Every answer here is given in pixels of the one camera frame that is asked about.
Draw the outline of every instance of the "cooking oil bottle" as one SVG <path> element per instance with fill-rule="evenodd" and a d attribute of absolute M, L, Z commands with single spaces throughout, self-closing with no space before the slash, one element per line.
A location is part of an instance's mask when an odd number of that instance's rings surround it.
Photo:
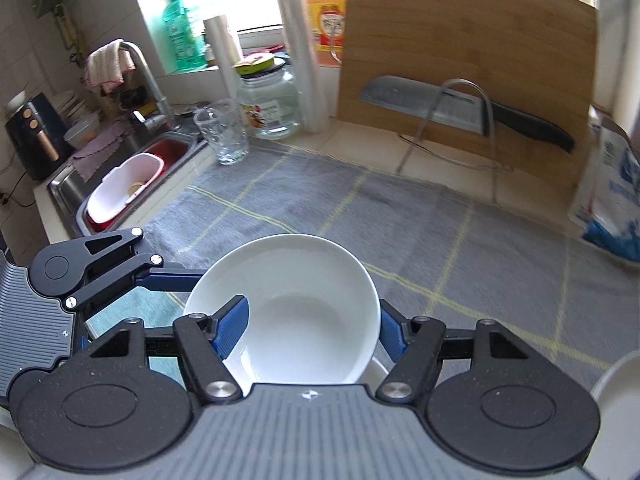
<path fill-rule="evenodd" d="M 307 0 L 309 21 L 316 44 L 318 64 L 322 66 L 339 66 L 331 56 L 330 37 L 334 24 L 344 17 L 345 0 Z M 335 26 L 334 52 L 342 58 L 342 35 L 344 21 Z"/>

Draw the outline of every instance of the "jar label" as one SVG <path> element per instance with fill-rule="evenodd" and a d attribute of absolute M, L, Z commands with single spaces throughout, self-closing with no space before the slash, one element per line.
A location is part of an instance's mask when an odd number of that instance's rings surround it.
<path fill-rule="evenodd" d="M 280 105 L 276 100 L 257 105 L 241 105 L 247 121 L 254 128 L 265 128 L 280 124 Z"/>
<path fill-rule="evenodd" d="M 334 24 L 344 17 L 344 2 L 309 4 L 311 27 L 313 29 L 316 50 L 329 52 Z M 344 22 L 335 25 L 334 50 L 342 51 Z"/>

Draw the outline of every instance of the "dish soap bottle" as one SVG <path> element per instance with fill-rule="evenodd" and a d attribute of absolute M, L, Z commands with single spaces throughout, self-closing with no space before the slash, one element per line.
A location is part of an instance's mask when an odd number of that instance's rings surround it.
<path fill-rule="evenodd" d="M 334 23 L 344 17 L 345 0 L 306 0 L 309 21 L 316 44 L 318 64 L 323 66 L 340 66 L 330 51 L 330 37 Z M 342 58 L 342 33 L 344 21 L 335 27 L 334 52 Z"/>
<path fill-rule="evenodd" d="M 206 66 L 204 24 L 198 17 L 198 7 L 188 7 L 185 0 L 170 0 L 162 12 L 162 20 L 174 48 L 178 70 Z"/>

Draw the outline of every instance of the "knife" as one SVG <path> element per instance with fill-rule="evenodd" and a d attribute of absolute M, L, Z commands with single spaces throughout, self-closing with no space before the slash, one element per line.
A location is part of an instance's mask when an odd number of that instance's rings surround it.
<path fill-rule="evenodd" d="M 395 75 L 372 79 L 360 91 L 358 99 L 403 114 L 424 118 L 440 87 Z M 549 142 L 571 153 L 574 138 L 557 124 L 526 112 L 491 101 L 494 120 L 529 139 Z M 447 89 L 433 113 L 433 121 L 487 136 L 484 101 L 473 95 Z"/>

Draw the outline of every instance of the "yellow bottle label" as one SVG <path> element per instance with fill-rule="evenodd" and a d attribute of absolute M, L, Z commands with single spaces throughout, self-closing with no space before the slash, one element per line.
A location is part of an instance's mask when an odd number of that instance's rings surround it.
<path fill-rule="evenodd" d="M 329 52 L 330 38 L 334 24 L 344 17 L 344 1 L 309 4 L 309 17 L 314 34 L 316 50 Z M 344 22 L 335 25 L 334 51 L 342 51 Z"/>

